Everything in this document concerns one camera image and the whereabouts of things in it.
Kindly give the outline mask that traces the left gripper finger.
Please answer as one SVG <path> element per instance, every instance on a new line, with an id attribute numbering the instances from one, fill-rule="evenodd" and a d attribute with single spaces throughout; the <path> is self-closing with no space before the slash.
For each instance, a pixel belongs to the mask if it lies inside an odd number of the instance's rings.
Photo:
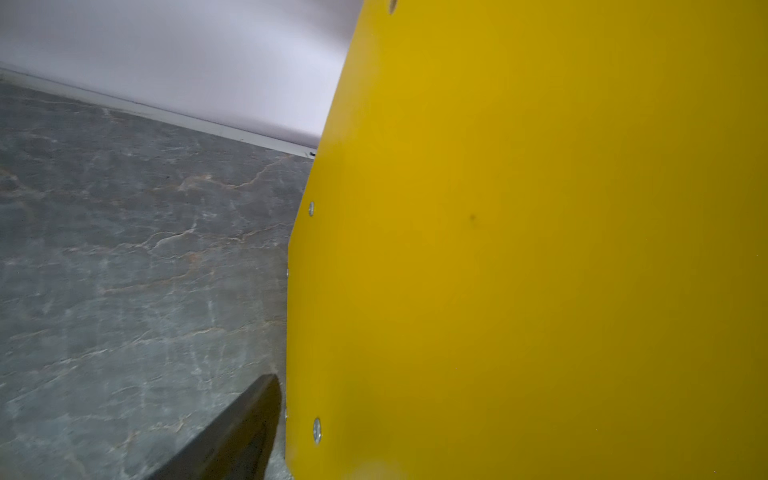
<path id="1" fill-rule="evenodd" d="M 263 479 L 281 415 L 275 374 L 260 376 L 152 479 Z"/>

